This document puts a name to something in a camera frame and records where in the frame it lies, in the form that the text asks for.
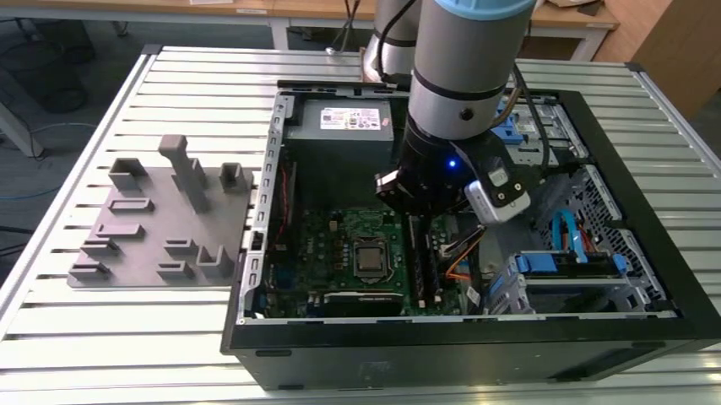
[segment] metal table surface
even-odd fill
[[[259,168],[277,80],[358,81],[360,65],[358,54],[311,51],[167,46],[141,57],[0,290],[0,403],[720,403],[721,345],[596,383],[266,392],[219,352],[227,288],[68,287],[115,158],[169,165],[154,151],[163,134],[179,133],[205,167]],[[621,64],[522,61],[521,68],[530,87],[585,95],[720,305],[721,166],[689,124],[648,77]]]

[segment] blue cable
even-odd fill
[[[569,248],[576,252],[576,256],[581,263],[588,263],[587,253],[584,252],[584,244],[581,242],[581,232],[576,227],[576,218],[573,213],[563,208],[553,215],[552,220],[552,246],[553,249],[560,251],[564,249],[563,236],[561,236],[561,219],[567,222]]]
[[[39,192],[38,194],[31,194],[30,196],[0,197],[0,200],[4,200],[4,201],[30,200],[31,198],[44,196],[46,194],[50,194],[51,192],[56,192],[58,190],[60,190],[60,186],[58,186],[56,188],[51,188],[50,190],[46,190],[43,192]]]

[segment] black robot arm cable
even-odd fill
[[[389,33],[393,30],[393,26],[398,23],[401,18],[404,17],[404,14],[406,11],[414,6],[416,0],[408,0],[406,5],[398,10],[398,13],[393,16],[392,20],[388,22],[386,27],[384,28],[384,32],[381,33],[381,37],[378,38],[378,52],[376,56],[377,60],[377,67],[378,67],[378,75],[381,77],[381,81],[386,82],[389,79],[389,75],[386,74],[384,70],[384,44],[386,43],[386,38]]]

